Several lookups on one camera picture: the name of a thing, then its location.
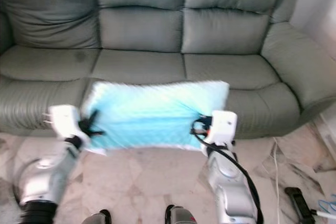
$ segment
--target seat cushion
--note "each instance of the seat cushion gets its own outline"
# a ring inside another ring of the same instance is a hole
[[[223,80],[231,89],[254,90],[280,80],[260,55],[184,55],[188,80]]]
[[[99,49],[14,46],[0,58],[0,73],[26,81],[71,81],[90,75]]]
[[[226,109],[238,115],[237,138],[286,134],[300,116],[298,101],[284,83],[258,90],[230,90]]]
[[[111,82],[154,84],[185,80],[181,54],[146,51],[101,51],[93,78]]]
[[[0,131],[17,129],[47,129],[43,113],[48,107],[72,104],[80,107],[87,81],[66,82],[6,81],[0,85]]]

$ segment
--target tiled floor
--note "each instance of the tiled floor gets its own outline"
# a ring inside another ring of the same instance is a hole
[[[56,141],[0,134],[0,223],[15,223],[18,208],[9,194],[10,173],[32,158],[47,154]],[[336,193],[336,163],[314,127],[306,125],[277,138],[280,221],[297,223],[284,188],[297,186],[311,208]],[[240,163],[250,172],[259,191],[265,223],[277,221],[273,138],[237,141]],[[80,224],[101,208],[110,209],[116,224],[164,223],[169,204],[188,208],[199,224],[215,224],[213,195],[206,182],[206,157],[198,152],[137,149],[108,156],[83,153],[59,208],[56,223]],[[327,223],[316,218],[317,223]]]

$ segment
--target blue towel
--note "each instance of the blue towel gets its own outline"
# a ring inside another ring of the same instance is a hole
[[[84,106],[86,116],[99,116],[90,150],[132,147],[176,147],[200,150],[190,135],[200,115],[222,110],[229,85],[223,81],[182,82],[165,85],[126,85],[96,82]]]

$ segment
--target remote control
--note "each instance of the remote control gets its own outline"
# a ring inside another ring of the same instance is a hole
[[[297,212],[301,224],[314,224],[315,219],[302,195],[302,191],[297,187],[286,187],[285,193],[290,197]]]

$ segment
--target sofa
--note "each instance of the sofa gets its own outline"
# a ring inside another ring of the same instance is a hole
[[[0,131],[45,134],[95,81],[223,80],[237,138],[280,136],[336,101],[336,63],[289,24],[296,0],[1,0]]]

